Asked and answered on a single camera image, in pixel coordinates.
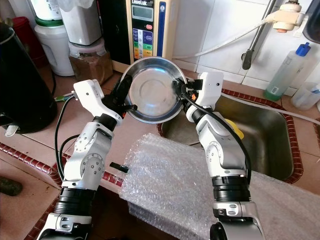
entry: blue bottle cap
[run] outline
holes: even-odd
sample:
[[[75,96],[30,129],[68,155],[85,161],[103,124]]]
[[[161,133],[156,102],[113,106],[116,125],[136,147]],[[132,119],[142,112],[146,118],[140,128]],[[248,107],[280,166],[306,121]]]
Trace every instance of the blue bottle cap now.
[[[305,44],[300,44],[298,49],[295,51],[295,54],[304,57],[305,55],[307,55],[310,49],[311,47],[309,46],[309,42],[306,42]]]

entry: white hose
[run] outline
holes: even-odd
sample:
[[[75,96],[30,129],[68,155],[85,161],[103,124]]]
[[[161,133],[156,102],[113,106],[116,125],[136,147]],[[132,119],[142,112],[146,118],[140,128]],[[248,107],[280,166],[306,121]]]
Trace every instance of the white hose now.
[[[250,101],[241,100],[241,99],[239,99],[237,97],[233,97],[233,96],[230,96],[230,95],[225,94],[225,93],[221,93],[221,96],[224,96],[224,97],[226,97],[228,99],[234,100],[234,101],[242,103],[242,104],[247,104],[249,106],[253,106],[253,107],[257,107],[257,108],[261,108],[261,109],[271,110],[271,111],[278,112],[278,113],[281,113],[281,114],[287,114],[287,115],[290,115],[290,116],[293,116],[293,117],[296,117],[296,118],[300,118],[300,119],[312,122],[314,124],[320,125],[320,121],[317,121],[317,120],[312,119],[310,117],[303,116],[303,115],[300,115],[300,114],[296,114],[296,113],[293,113],[293,112],[290,112],[290,111],[284,111],[284,110],[281,110],[281,109],[277,109],[277,108],[273,108],[273,107],[269,107],[269,106],[265,106],[265,105],[256,104],[256,103],[253,103],[253,102],[250,102]]]
[[[265,19],[263,20],[260,20],[258,23],[254,24],[253,26],[251,26],[250,28],[248,28],[246,31],[242,32],[242,33],[239,33],[231,38],[229,38],[228,40],[224,41],[223,43],[220,43],[206,51],[202,51],[202,52],[198,52],[196,54],[192,54],[192,55],[187,55],[187,56],[173,56],[172,58],[173,59],[188,59],[188,58],[193,58],[193,57],[198,57],[198,56],[201,56],[201,55],[204,55],[204,54],[208,54],[210,52],[213,52],[229,43],[232,43],[233,41],[243,37],[244,35],[250,33],[251,31],[255,30],[256,28],[260,27],[261,25],[267,23],[268,21]]]

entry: countertop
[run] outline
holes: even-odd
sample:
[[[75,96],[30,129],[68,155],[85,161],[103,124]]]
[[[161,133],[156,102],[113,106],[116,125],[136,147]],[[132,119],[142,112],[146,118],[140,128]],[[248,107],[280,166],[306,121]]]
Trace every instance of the countertop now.
[[[52,89],[53,82],[50,68],[48,66],[41,68],[39,69],[39,72],[47,83],[49,89]],[[183,72],[186,76],[191,78],[197,78],[198,75],[195,72],[187,70],[183,70]],[[121,76],[121,73],[115,72],[113,76],[101,86],[103,92],[105,94],[109,93]],[[55,97],[70,93],[73,90],[74,83],[76,83],[74,77],[56,76]],[[223,88],[248,94],[254,97],[263,98],[263,90],[242,84],[224,81]],[[308,111],[299,111],[291,105],[290,99],[291,97],[289,96],[283,96],[281,100],[277,101],[276,103],[283,106],[287,111],[302,114],[313,119],[320,118],[320,112],[316,106]],[[58,112],[60,112],[63,103],[58,102],[57,104]],[[12,137],[4,137],[4,130],[1,128],[0,142],[52,167],[56,163],[54,153],[54,131],[56,128],[57,119],[58,116],[49,126],[41,131],[24,135],[15,134]],[[320,146],[317,140],[314,125],[311,122],[296,117],[293,119],[304,168],[302,177],[296,183],[294,183],[294,185],[320,195]],[[66,108],[59,128],[59,145],[66,138],[79,134],[83,130],[86,123],[92,120],[93,116],[81,106],[80,102],[72,100]],[[135,141],[147,133],[158,134],[156,125],[139,122],[127,114],[122,125],[116,127],[114,130],[114,139],[112,140],[112,146],[106,158],[106,171],[111,174],[118,175],[118,170],[109,167],[110,162],[123,164],[127,153]],[[69,155],[72,154],[72,141],[66,145],[64,152]],[[4,153],[0,154],[0,158],[7,162],[10,161],[10,159],[8,159]],[[118,192],[120,189],[119,186],[107,182],[106,180],[102,180],[101,185],[114,192]]]

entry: kitchen sink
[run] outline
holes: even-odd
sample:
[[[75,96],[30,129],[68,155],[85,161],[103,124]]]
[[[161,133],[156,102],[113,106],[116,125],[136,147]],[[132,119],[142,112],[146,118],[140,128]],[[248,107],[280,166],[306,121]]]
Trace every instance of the kitchen sink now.
[[[285,180],[294,170],[287,122],[278,112],[249,106],[220,97],[215,112],[233,121],[244,133],[242,140],[250,158],[252,170],[275,179]],[[162,124],[165,138],[201,148],[196,125],[181,111]]]

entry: stainless steel bowl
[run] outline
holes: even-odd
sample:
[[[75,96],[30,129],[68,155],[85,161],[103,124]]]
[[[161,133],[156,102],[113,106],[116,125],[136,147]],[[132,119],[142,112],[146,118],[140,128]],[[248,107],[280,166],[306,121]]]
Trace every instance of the stainless steel bowl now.
[[[123,73],[132,76],[126,105],[135,104],[137,111],[129,112],[137,120],[157,124],[174,118],[182,109],[172,88],[174,79],[187,82],[183,72],[173,62],[158,56],[137,60]]]

